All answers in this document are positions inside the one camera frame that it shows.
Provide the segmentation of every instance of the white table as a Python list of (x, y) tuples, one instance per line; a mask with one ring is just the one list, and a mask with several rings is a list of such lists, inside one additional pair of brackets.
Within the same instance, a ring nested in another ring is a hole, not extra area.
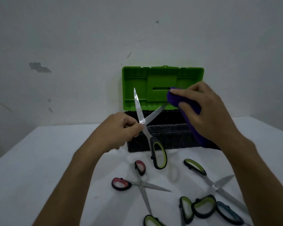
[[(236, 118), (241, 132), (253, 140), (267, 165), (283, 184), (283, 132), (256, 119)], [(67, 125), (38, 127), (0, 158), (0, 225), (31, 225), (57, 185), (73, 153), (97, 127)], [(150, 152), (128, 153), (127, 147), (106, 153), (98, 162), (87, 195), (81, 225), (142, 225), (148, 214), (138, 187), (120, 192), (111, 186), (114, 177), (135, 180), (132, 163), (142, 160), (146, 167), (143, 180), (172, 190), (172, 193), (146, 189), (153, 215), (166, 225), (180, 225), (179, 198), (194, 201), (208, 186), (200, 176), (183, 165), (185, 158), (200, 163), (213, 181), (233, 174), (221, 151), (185, 148), (168, 150), (168, 165), (156, 170)], [(234, 178), (224, 187), (237, 199), (242, 194)], [(216, 194), (243, 218), (236, 206)], [(208, 219), (194, 218), (197, 225), (230, 225), (217, 213)]]

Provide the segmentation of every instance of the hand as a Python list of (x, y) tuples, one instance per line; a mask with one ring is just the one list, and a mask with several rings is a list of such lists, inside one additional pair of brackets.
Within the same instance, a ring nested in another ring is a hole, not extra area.
[(241, 135), (221, 98), (205, 82), (198, 82), (188, 89), (171, 89), (170, 92), (199, 103), (201, 106), (199, 115), (185, 102), (180, 102), (179, 107), (185, 112), (197, 132), (220, 148), (227, 139)]
[(143, 128), (144, 125), (133, 117), (118, 112), (104, 120), (90, 135), (88, 142), (99, 148), (103, 154), (124, 146), (127, 141), (137, 137)]

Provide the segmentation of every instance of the black and red handle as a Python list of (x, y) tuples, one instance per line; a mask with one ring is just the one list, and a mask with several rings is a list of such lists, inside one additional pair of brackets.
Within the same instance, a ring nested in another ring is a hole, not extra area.
[(122, 178), (114, 178), (112, 179), (111, 185), (114, 189), (118, 191), (124, 191), (124, 190), (130, 189), (130, 187), (132, 186), (132, 183)]
[(134, 166), (140, 176), (143, 176), (146, 173), (146, 166), (142, 161), (136, 160)]

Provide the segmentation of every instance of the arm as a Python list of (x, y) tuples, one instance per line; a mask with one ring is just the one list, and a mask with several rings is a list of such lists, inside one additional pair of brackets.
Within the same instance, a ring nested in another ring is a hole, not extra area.
[(229, 160), (255, 226), (283, 226), (283, 186), (253, 142), (238, 131), (221, 98), (204, 82), (171, 92), (201, 106), (197, 115), (187, 103), (179, 103), (195, 129), (217, 144)]
[(105, 152), (136, 137), (142, 129), (142, 124), (124, 113), (110, 115), (74, 153), (33, 225), (79, 225), (98, 160)]

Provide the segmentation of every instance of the wall stain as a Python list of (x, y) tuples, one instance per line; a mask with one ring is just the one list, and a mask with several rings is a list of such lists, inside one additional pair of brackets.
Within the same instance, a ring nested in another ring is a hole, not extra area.
[(129, 58), (129, 56), (131, 55), (131, 53), (132, 53), (132, 52), (130, 52), (130, 54), (128, 55), (128, 57), (127, 57), (127, 58)]
[(2, 103), (0, 103), (0, 105), (3, 107), (3, 108), (5, 108), (6, 110), (8, 110), (8, 111), (10, 111), (11, 113), (13, 112), (10, 108), (8, 108), (6, 105), (4, 105), (4, 104), (2, 104)]
[(47, 67), (42, 67), (41, 63), (34, 62), (34, 63), (29, 63), (28, 65), (32, 70), (36, 70), (39, 73), (51, 73), (51, 70), (48, 69)]

